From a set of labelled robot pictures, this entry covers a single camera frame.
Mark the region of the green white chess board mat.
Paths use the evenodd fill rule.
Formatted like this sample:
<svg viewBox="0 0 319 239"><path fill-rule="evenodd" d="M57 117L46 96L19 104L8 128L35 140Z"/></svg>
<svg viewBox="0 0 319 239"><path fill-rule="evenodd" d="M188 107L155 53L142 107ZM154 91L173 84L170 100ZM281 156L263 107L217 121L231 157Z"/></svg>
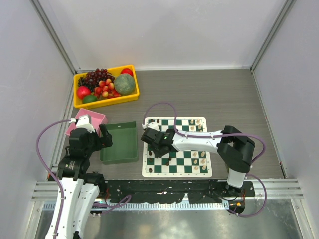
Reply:
<svg viewBox="0 0 319 239"><path fill-rule="evenodd" d="M167 129L174 129L174 116L172 117L146 117L145 123L153 119L157 123L160 120L159 128L161 132ZM207 132L205 117L177 117L176 128L187 132ZM143 165L142 176L146 178L210 178L212 177L212 167L210 153L204 151L184 151L172 152L162 158L155 158L154 153L148 144L143 143Z"/></svg>

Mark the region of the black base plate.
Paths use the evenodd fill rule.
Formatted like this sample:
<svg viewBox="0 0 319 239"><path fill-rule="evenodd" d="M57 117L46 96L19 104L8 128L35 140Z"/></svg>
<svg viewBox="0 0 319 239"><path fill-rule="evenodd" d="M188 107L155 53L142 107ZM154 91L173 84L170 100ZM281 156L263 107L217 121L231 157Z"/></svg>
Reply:
<svg viewBox="0 0 319 239"><path fill-rule="evenodd" d="M102 187L99 197L117 203L131 195L130 203L181 203L185 196L191 204L219 202L255 197L253 183L246 181L239 192L226 185L226 181L199 180L109 180Z"/></svg>

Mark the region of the green plastic tray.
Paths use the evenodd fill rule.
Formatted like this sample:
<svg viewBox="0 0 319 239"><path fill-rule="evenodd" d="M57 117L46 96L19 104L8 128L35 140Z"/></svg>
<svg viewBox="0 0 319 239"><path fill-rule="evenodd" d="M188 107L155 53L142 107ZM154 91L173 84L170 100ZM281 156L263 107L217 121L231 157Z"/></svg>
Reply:
<svg viewBox="0 0 319 239"><path fill-rule="evenodd" d="M100 161L104 165L137 162L138 141L136 122L107 124L113 145L100 151Z"/></svg>

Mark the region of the pink plastic box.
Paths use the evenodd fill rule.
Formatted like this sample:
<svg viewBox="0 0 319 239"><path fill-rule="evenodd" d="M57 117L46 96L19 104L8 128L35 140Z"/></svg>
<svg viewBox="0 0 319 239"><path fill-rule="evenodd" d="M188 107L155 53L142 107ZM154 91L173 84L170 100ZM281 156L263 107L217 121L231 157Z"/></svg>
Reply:
<svg viewBox="0 0 319 239"><path fill-rule="evenodd" d="M95 132L93 132L93 133L95 133L97 136L100 136L99 125L100 124L106 124L108 122L106 116L104 114L101 114L101 113L97 113L97 112L94 112L94 111L91 111L91 110L87 110L87 109L81 108L79 110L79 112L76 114L76 116L73 117L73 118L78 119L80 116L86 115L86 114L91 116L91 124L93 125L93 127L95 129ZM76 129L75 128L75 124L70 123L70 126L68 127L65 135L66 136L72 136L73 133L76 133L76 132L80 132L80 133L86 133L87 132L87 133L89 133L84 128Z"/></svg>

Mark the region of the red apple front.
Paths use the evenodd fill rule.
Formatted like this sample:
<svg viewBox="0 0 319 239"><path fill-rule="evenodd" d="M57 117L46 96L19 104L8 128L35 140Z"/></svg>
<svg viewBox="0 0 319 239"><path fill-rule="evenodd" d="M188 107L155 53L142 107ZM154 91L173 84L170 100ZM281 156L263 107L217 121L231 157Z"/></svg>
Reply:
<svg viewBox="0 0 319 239"><path fill-rule="evenodd" d="M76 95L79 99L84 99L87 95L91 94L91 90L86 86L80 86L76 90Z"/></svg>

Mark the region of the red apple back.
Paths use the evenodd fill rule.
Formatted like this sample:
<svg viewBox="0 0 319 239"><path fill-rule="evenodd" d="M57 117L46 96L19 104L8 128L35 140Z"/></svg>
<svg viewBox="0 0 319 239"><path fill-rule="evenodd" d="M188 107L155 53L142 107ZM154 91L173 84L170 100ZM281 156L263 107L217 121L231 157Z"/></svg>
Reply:
<svg viewBox="0 0 319 239"><path fill-rule="evenodd" d="M121 71L121 74L129 74L131 76L133 76L133 71L130 69L130 68L124 68L122 71Z"/></svg>

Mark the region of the green melon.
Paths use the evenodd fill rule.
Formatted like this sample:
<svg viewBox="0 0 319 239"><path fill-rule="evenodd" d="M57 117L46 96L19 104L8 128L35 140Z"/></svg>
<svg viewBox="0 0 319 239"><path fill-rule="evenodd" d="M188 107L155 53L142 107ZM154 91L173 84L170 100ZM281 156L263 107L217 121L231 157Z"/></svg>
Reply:
<svg viewBox="0 0 319 239"><path fill-rule="evenodd" d="M120 95L129 95L135 89L135 80L130 74L120 74L115 78L114 86Z"/></svg>

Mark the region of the red yellow cherry bunch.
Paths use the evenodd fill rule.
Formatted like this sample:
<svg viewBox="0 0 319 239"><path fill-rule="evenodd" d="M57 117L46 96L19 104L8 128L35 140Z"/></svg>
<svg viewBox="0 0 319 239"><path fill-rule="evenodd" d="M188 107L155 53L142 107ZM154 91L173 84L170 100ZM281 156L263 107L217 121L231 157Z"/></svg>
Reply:
<svg viewBox="0 0 319 239"><path fill-rule="evenodd" d="M114 83L111 79L101 80L99 85L95 87L93 95L98 99L111 99L117 98L121 95L115 90Z"/></svg>

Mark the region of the green lime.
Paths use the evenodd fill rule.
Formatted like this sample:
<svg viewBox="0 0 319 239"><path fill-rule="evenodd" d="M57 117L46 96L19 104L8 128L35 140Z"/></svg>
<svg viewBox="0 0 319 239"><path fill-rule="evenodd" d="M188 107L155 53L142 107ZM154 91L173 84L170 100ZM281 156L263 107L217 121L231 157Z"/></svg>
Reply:
<svg viewBox="0 0 319 239"><path fill-rule="evenodd" d="M88 104L88 103L92 103L97 101L98 98L95 95L86 95L83 99L82 99L82 103L83 104Z"/></svg>

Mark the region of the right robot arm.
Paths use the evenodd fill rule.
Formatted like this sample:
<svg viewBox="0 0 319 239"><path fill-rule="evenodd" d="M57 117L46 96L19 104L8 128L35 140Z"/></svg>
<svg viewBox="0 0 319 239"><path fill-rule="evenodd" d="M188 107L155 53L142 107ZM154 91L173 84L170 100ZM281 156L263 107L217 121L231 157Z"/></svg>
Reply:
<svg viewBox="0 0 319 239"><path fill-rule="evenodd" d="M255 142L236 128L225 126L224 130L216 132L186 132L174 128L161 132L153 122L142 127L141 140L150 146L156 157L189 150L218 154L228 167L226 192L231 196L242 193L253 161Z"/></svg>

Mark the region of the red apple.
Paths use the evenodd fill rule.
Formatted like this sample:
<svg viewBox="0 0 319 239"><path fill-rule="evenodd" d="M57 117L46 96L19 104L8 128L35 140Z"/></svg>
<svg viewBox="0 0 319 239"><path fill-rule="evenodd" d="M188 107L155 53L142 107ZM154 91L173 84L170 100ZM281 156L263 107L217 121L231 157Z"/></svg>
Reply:
<svg viewBox="0 0 319 239"><path fill-rule="evenodd" d="M87 95L91 94L91 90L86 86L80 86L76 90L76 95L79 99L84 99Z"/></svg>
<svg viewBox="0 0 319 239"><path fill-rule="evenodd" d="M122 71L121 71L121 74L129 74L131 76L133 76L133 71L130 69L130 68L124 68Z"/></svg>

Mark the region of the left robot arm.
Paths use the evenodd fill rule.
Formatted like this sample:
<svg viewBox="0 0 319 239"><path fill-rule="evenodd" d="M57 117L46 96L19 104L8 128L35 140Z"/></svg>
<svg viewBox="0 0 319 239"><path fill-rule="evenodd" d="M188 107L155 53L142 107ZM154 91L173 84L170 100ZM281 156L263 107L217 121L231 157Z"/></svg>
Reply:
<svg viewBox="0 0 319 239"><path fill-rule="evenodd" d="M106 126L99 129L101 135L85 128L70 133L66 155L58 164L58 196L47 239L83 238L95 199L106 194L104 176L87 172L92 153L113 145Z"/></svg>

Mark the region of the dark purple grape bunch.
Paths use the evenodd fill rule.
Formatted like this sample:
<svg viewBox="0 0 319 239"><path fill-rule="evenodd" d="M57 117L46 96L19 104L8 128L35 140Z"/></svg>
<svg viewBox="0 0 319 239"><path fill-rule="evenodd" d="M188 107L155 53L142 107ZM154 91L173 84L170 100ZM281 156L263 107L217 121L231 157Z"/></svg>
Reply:
<svg viewBox="0 0 319 239"><path fill-rule="evenodd" d="M99 86L100 81L111 80L111 82L113 82L114 79L115 77L107 69L97 68L95 71L90 71L84 76L81 76L77 86L85 86L93 92L95 88Z"/></svg>

